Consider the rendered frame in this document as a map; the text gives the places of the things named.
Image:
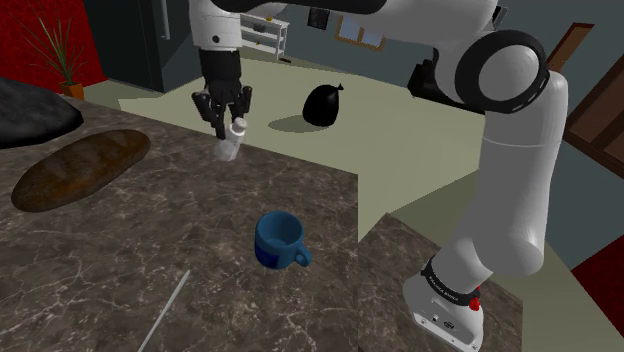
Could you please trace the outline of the brown wooden door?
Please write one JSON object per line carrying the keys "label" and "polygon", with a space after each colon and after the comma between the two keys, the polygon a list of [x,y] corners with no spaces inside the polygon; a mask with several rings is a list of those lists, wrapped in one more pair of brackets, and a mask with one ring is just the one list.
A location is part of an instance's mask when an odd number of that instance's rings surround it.
{"label": "brown wooden door", "polygon": [[548,69],[560,72],[593,27],[594,24],[573,22],[549,55]]}

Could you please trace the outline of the white shelf unit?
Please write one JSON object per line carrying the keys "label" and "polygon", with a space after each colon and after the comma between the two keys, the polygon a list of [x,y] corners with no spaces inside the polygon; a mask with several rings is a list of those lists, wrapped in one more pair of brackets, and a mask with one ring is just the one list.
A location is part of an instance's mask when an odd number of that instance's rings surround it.
{"label": "white shelf unit", "polygon": [[285,55],[289,22],[249,14],[241,14],[240,20],[245,47],[269,53],[276,59]]}

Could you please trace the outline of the thin grey rod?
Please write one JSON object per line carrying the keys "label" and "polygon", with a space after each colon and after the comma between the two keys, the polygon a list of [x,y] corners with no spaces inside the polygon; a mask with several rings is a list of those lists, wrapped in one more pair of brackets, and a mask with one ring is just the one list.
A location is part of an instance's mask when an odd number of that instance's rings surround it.
{"label": "thin grey rod", "polygon": [[142,341],[141,345],[139,346],[139,348],[137,349],[136,352],[143,352],[144,351],[145,347],[147,346],[148,342],[150,341],[150,339],[153,336],[154,332],[156,331],[157,327],[159,326],[159,324],[161,323],[162,319],[167,314],[168,310],[171,308],[171,306],[174,303],[175,299],[177,298],[177,296],[179,295],[180,291],[184,287],[186,281],[188,280],[188,278],[190,276],[190,272],[191,272],[190,270],[187,270],[184,273],[184,275],[182,276],[182,278],[178,282],[177,286],[175,287],[174,291],[172,292],[172,294],[168,298],[165,306],[160,311],[158,317],[154,321],[154,323],[151,326],[149,332],[145,336],[144,340]]}

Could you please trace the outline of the blue mug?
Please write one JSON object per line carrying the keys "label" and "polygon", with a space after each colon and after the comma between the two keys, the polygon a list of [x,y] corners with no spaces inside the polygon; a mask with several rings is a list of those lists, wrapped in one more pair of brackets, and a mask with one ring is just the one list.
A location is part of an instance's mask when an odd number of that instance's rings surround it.
{"label": "blue mug", "polygon": [[307,267],[311,253],[303,239],[304,227],[296,216],[285,211],[268,212],[256,223],[254,253],[269,269],[285,269],[292,263]]}

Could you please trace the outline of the wooden framed window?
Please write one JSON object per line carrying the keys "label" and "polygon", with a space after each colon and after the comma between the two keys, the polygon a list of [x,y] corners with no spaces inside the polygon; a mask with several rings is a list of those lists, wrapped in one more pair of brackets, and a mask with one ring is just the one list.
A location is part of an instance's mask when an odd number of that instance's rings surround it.
{"label": "wooden framed window", "polygon": [[334,39],[373,51],[382,51],[386,42],[382,34],[360,27],[354,20],[345,16],[338,18]]}

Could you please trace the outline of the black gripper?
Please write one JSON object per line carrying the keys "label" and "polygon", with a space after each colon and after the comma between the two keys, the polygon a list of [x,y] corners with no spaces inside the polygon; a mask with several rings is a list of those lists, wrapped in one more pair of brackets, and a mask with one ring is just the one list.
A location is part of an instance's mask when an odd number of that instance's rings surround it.
{"label": "black gripper", "polygon": [[[240,82],[242,76],[240,52],[238,50],[208,51],[200,49],[199,58],[205,79],[205,89],[217,98],[232,94],[232,101],[228,104],[231,119],[243,118],[250,110],[253,88],[251,86],[242,87]],[[225,108],[215,103],[209,93],[194,92],[191,94],[191,98],[201,118],[209,122],[215,130],[216,137],[225,140]]]}

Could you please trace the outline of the small white bottle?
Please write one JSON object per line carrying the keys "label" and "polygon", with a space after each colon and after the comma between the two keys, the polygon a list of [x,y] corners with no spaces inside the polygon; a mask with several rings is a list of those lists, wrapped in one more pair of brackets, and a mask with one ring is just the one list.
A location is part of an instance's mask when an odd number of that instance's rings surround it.
{"label": "small white bottle", "polygon": [[214,148],[215,157],[221,161],[234,160],[242,144],[246,129],[247,121],[241,117],[235,118],[225,129],[225,138],[216,144]]}

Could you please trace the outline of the dark refrigerator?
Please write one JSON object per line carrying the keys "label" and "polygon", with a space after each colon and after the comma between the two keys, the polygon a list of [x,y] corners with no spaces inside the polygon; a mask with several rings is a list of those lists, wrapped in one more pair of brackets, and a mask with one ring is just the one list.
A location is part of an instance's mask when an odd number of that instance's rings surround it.
{"label": "dark refrigerator", "polygon": [[188,0],[83,0],[108,79],[167,93],[202,76]]}

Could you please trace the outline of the black rounded lump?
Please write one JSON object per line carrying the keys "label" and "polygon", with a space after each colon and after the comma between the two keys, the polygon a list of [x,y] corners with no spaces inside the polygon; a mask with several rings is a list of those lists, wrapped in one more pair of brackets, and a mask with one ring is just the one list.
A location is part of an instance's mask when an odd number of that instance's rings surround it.
{"label": "black rounded lump", "polygon": [[0,149],[43,144],[83,123],[82,113],[57,93],[0,77]]}

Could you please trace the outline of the black rubbish bag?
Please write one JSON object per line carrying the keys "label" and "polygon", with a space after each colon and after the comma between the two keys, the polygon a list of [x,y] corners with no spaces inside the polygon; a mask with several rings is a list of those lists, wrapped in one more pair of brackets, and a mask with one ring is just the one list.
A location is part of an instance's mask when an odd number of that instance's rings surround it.
{"label": "black rubbish bag", "polygon": [[339,112],[339,92],[343,89],[342,84],[324,84],[314,88],[303,106],[304,120],[317,127],[332,126]]}

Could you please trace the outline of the potted green plant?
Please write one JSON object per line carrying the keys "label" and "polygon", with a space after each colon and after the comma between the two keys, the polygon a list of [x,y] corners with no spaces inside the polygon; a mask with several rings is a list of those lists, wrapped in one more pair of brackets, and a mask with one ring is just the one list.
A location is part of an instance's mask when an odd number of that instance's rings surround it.
{"label": "potted green plant", "polygon": [[38,36],[33,29],[29,28],[11,11],[9,11],[9,15],[27,32],[27,34],[21,35],[22,39],[35,50],[35,55],[43,60],[42,65],[33,63],[33,66],[58,74],[62,78],[62,81],[59,83],[61,93],[74,99],[83,100],[84,86],[75,80],[75,75],[78,75],[79,69],[86,64],[86,61],[80,62],[85,46],[82,46],[79,50],[76,49],[76,46],[73,46],[71,51],[68,50],[72,17],[63,22],[58,7],[55,6],[55,24],[48,25],[41,3],[38,2],[39,10],[36,10],[30,0],[26,1],[36,18],[36,22],[43,31],[42,37]]}

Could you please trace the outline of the black wall picture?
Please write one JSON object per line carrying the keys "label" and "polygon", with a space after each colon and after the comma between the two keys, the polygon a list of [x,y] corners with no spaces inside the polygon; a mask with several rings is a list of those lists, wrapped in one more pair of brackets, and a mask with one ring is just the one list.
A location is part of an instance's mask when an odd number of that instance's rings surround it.
{"label": "black wall picture", "polygon": [[320,8],[310,8],[308,12],[307,25],[319,30],[326,30],[329,21],[330,11]]}

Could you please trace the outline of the brown wooden cabinet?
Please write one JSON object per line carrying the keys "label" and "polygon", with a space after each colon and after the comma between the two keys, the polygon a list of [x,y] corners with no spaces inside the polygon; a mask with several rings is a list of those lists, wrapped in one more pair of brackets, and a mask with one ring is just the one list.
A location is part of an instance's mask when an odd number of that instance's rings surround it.
{"label": "brown wooden cabinet", "polygon": [[564,140],[624,179],[624,54],[569,115]]}

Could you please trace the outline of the brown bread loaf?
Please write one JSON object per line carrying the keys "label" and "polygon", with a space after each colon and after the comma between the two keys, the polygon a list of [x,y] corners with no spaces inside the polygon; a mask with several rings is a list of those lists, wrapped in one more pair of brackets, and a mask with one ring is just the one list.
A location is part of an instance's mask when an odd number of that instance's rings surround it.
{"label": "brown bread loaf", "polygon": [[149,137],[133,129],[109,130],[72,142],[31,166],[15,185],[19,210],[46,212],[83,199],[143,159]]}

